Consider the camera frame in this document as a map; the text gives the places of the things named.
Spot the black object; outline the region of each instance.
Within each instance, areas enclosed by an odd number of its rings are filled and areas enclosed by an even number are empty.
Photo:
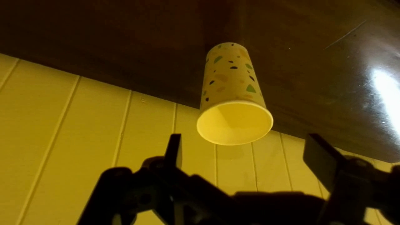
[[[306,141],[304,160],[331,192],[327,201],[302,192],[236,192],[229,196],[180,167],[180,135],[170,137],[164,157],[141,168],[102,172],[79,225],[130,225],[136,213],[152,210],[167,225],[365,223],[366,206],[399,223],[400,166],[391,173],[369,162],[346,158],[319,135]]]

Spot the yellow paper cup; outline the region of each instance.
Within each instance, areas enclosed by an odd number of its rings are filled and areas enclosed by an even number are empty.
[[[197,120],[199,133],[217,145],[242,145],[274,123],[247,50],[236,42],[214,46],[207,56]]]

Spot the upside-down cup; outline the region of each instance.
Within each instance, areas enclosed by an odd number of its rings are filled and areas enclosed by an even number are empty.
[[[222,42],[206,55],[197,131],[216,145],[244,145],[261,138],[274,123],[249,52]]]

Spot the brown wood surface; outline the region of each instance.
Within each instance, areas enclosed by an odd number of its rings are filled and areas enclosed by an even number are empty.
[[[1,52],[195,107],[206,51],[242,42],[275,130],[400,160],[371,80],[385,70],[400,88],[394,0],[1,0],[0,27]]]

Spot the white paneled wall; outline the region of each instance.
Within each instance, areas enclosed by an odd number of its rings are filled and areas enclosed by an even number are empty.
[[[271,131],[249,145],[202,140],[199,110],[0,55],[0,223],[76,223],[99,175],[137,170],[182,133],[182,170],[226,192],[329,192],[302,162],[304,140]],[[381,170],[390,163],[366,158]],[[376,210],[367,221],[389,223]],[[161,223],[151,213],[137,223]]]

